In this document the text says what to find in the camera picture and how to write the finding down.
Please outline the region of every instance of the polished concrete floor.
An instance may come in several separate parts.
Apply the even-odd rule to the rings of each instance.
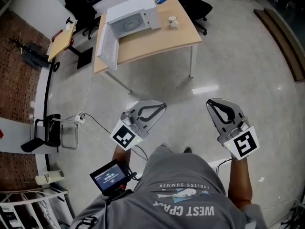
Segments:
[[[261,148],[248,157],[253,186],[253,202],[259,204],[268,225],[283,217],[300,199],[305,181],[305,85],[295,83],[277,44],[253,14],[255,2],[205,0],[213,5],[202,35],[196,60],[195,77],[190,79],[190,48],[160,53],[122,65],[113,74],[133,94],[109,82],[100,74],[91,78],[91,65],[76,70],[77,56],[63,52],[61,66],[52,75],[48,113],[71,116],[89,113],[111,131],[121,113],[136,101],[159,100],[168,107],[140,146],[150,155],[161,143],[174,152],[190,146],[207,162],[229,153],[216,141],[218,133],[206,110],[209,98],[225,98],[238,103],[254,125]],[[96,37],[77,48],[95,46]],[[82,129],[105,142],[115,143],[89,116]],[[51,163],[66,178],[61,185],[69,190],[77,214],[100,194],[89,174],[111,160],[112,153],[94,136],[79,129],[79,148],[60,148]],[[132,153],[131,169],[141,173],[145,161]],[[220,178],[228,184],[229,166],[220,168]]]

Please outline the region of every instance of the white cable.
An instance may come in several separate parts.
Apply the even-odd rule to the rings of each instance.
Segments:
[[[81,113],[81,112],[84,110],[85,102],[86,102],[86,100],[87,100],[87,95],[88,95],[88,93],[89,93],[89,91],[90,91],[90,85],[91,85],[91,80],[92,80],[92,77],[91,77],[91,74],[92,74],[92,66],[93,66],[93,64],[91,64],[91,68],[90,68],[90,82],[89,82],[89,89],[88,89],[88,91],[87,91],[87,93],[86,93],[86,95],[85,95],[85,100],[84,100],[84,103],[82,104],[81,111],[80,111],[78,114],[80,114],[80,113]]]
[[[97,138],[97,139],[99,139],[95,134],[93,134],[93,133],[91,133],[91,132],[86,132],[86,131],[84,131],[83,129],[82,129],[82,127],[81,127],[81,124],[79,124],[79,127],[80,127],[80,129],[83,131],[83,132],[85,132],[85,133],[89,133],[90,135],[92,135],[92,136],[94,136],[95,138]],[[106,146],[106,148],[108,148],[108,146],[101,140],[101,139],[99,139],[105,146]]]

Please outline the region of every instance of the white rack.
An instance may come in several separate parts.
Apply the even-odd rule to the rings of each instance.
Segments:
[[[0,214],[0,221],[6,229],[11,229],[12,227],[25,229],[25,226],[15,208],[17,206],[24,206],[30,216],[28,221],[33,218],[38,225],[38,229],[44,229],[41,223],[42,220],[47,222],[48,228],[51,229],[62,229],[60,224],[68,227],[71,225],[73,218],[65,198],[65,194],[67,193],[68,191],[62,191],[53,187],[14,192],[0,192],[2,198],[2,201],[0,201],[0,207],[3,211],[3,213]],[[12,198],[12,195],[16,194],[19,196],[14,196],[15,201],[11,201],[10,198]],[[36,213],[37,210],[35,212],[33,207],[34,203],[36,203],[36,208],[40,209],[39,214]],[[5,216],[6,213],[14,213],[16,219],[13,220],[16,226],[12,225],[12,221],[10,221],[12,219]]]

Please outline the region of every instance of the wooden table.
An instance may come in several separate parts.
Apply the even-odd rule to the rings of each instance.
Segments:
[[[65,49],[71,50],[73,53],[78,55],[78,63],[77,63],[77,69],[80,69],[81,67],[89,64],[92,60],[92,52],[93,48],[89,48],[83,52],[78,51],[77,49],[70,46],[70,42],[72,39],[72,35],[74,32],[76,22],[71,24],[71,29],[69,31],[63,30],[62,33],[60,33],[54,40],[52,46],[50,55],[48,58],[48,62],[52,61],[59,53],[64,51]]]
[[[182,47],[191,47],[190,77],[194,77],[198,44],[201,43],[192,21],[186,14],[178,0],[167,0],[157,4],[157,11],[161,21],[161,28],[146,29],[120,38],[118,65],[132,62],[150,55],[174,50]],[[179,23],[177,28],[169,26],[168,17],[176,16]],[[105,24],[106,14],[101,16],[96,48],[99,46],[101,33]],[[95,54],[94,73],[105,73],[105,76],[114,80],[120,86],[131,92],[127,86],[115,78],[109,71],[108,66]]]

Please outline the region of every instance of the black chair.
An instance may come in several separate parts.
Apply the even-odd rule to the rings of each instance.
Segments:
[[[203,30],[203,35],[207,34],[207,30],[197,20],[206,21],[206,15],[212,10],[212,6],[201,0],[178,0],[190,17],[194,25]]]
[[[82,33],[83,35],[85,35],[85,33],[89,31],[88,39],[90,40],[92,30],[94,28],[99,27],[99,22],[101,18],[95,18],[95,15],[97,13],[95,9],[90,5],[87,0],[66,0],[65,8],[74,15],[75,19],[77,19],[76,32],[85,29]]]
[[[34,139],[21,145],[21,149],[24,152],[30,153],[41,145],[45,144],[47,146],[58,148],[61,145],[61,122],[53,119],[60,119],[60,114],[52,114],[44,118],[43,120],[35,121],[35,131]],[[44,126],[44,141],[37,137],[37,123],[39,121],[43,122]]]

